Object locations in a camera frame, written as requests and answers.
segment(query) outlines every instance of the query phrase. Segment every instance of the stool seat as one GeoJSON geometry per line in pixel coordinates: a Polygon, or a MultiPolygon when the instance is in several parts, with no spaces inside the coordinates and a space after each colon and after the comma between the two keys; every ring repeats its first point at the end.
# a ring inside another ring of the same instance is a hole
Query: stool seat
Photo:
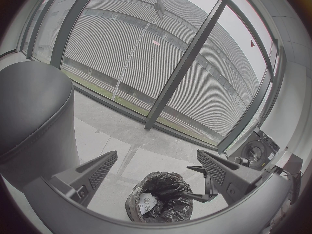
{"type": "Polygon", "coordinates": [[[39,176],[79,165],[71,80],[52,65],[25,61],[0,71],[0,173],[22,191],[39,176]]]}

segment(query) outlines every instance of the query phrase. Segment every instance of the street lamp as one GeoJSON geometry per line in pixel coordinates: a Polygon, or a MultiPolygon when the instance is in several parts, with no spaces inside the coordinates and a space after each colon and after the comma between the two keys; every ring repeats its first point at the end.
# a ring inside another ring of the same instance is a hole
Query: street lamp
{"type": "Polygon", "coordinates": [[[128,57],[128,60],[126,61],[126,64],[124,65],[124,68],[123,68],[123,70],[122,70],[122,72],[121,72],[121,74],[120,74],[120,76],[119,76],[117,85],[116,85],[116,87],[115,87],[115,91],[114,91],[114,93],[113,93],[112,100],[115,100],[115,96],[116,96],[116,93],[117,93],[117,90],[118,90],[120,81],[121,81],[121,79],[122,79],[122,77],[123,77],[124,71],[126,70],[127,65],[128,65],[128,63],[129,63],[129,61],[130,61],[130,59],[131,59],[131,57],[132,57],[132,55],[133,55],[133,53],[134,53],[136,47],[138,46],[138,43],[139,43],[139,41],[141,40],[143,34],[145,33],[145,31],[147,30],[147,28],[149,27],[149,25],[150,25],[151,22],[154,20],[154,18],[155,18],[155,16],[156,16],[157,14],[158,14],[158,16],[159,16],[159,19],[162,21],[163,14],[164,14],[164,12],[165,12],[165,6],[164,6],[163,3],[161,2],[161,0],[157,0],[157,3],[155,3],[155,5],[154,5],[154,9],[155,9],[155,11],[156,11],[155,14],[154,14],[153,17],[151,18],[151,20],[147,23],[147,25],[145,26],[143,32],[141,33],[140,37],[138,38],[137,42],[135,43],[135,45],[134,45],[134,47],[133,47],[133,49],[132,49],[132,51],[131,51],[131,53],[130,53],[130,55],[129,55],[129,57],[128,57]]]}

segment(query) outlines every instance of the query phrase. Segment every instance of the stitched seam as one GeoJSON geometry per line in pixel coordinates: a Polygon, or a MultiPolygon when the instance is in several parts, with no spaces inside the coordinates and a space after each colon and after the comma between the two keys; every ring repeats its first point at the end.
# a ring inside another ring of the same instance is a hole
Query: stitched seam
{"type": "MultiPolygon", "coordinates": [[[[69,97],[71,96],[71,93],[69,94],[68,98],[66,99],[66,101],[64,102],[64,104],[60,107],[60,109],[66,104],[66,102],[68,101],[69,97]]],[[[30,146],[34,141],[36,141],[40,136],[42,136],[56,121],[57,119],[65,112],[65,110],[68,108],[69,105],[67,105],[63,112],[61,112],[61,114],[50,124],[50,126],[48,126],[48,128],[46,130],[44,130],[37,138],[35,138],[33,141],[31,141],[28,145],[24,146],[21,150],[19,150],[16,154],[18,154],[19,152],[21,152],[22,150],[24,150],[26,147],[30,146]]],[[[40,127],[38,127],[35,131],[33,131],[30,135],[28,135],[25,139],[23,139],[20,143],[18,143],[16,146],[14,146],[13,148],[11,148],[10,150],[6,151],[5,153],[0,155],[0,158],[4,155],[6,155],[7,153],[9,153],[10,151],[12,151],[14,148],[16,148],[18,145],[20,145],[22,142],[24,142],[27,138],[29,138],[31,135],[33,135],[37,130],[39,130],[46,122],[48,122],[54,115],[56,115],[57,112],[60,111],[60,109],[58,111],[56,111],[49,119],[47,119],[40,127]]]]}

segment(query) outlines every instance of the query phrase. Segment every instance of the floor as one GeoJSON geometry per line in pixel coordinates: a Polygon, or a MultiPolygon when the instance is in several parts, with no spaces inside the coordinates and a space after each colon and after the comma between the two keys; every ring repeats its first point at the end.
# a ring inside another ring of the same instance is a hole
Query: floor
{"type": "MultiPolygon", "coordinates": [[[[12,63],[25,61],[22,53],[9,54],[0,59],[0,70],[12,63]]],[[[74,123],[80,163],[87,162],[108,151],[117,150],[118,160],[88,205],[88,208],[112,218],[130,221],[125,201],[132,188],[151,172],[179,173],[194,193],[204,193],[202,174],[188,170],[188,165],[200,165],[197,149],[214,151],[178,139],[152,128],[75,91],[74,123]]],[[[8,184],[22,211],[42,233],[50,233],[31,209],[23,193],[8,184]]],[[[222,195],[213,201],[194,201],[191,219],[217,212],[227,207],[222,195]]]]}

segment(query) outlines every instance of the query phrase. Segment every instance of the washing machine control panel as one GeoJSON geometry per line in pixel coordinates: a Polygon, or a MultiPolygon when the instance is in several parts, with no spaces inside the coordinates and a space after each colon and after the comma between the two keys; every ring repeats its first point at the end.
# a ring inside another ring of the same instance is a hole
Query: washing machine control panel
{"type": "Polygon", "coordinates": [[[267,142],[268,145],[272,148],[272,150],[275,151],[275,153],[279,150],[279,146],[263,131],[258,130],[257,135],[259,135],[260,138],[262,138],[265,142],[267,142]]]}

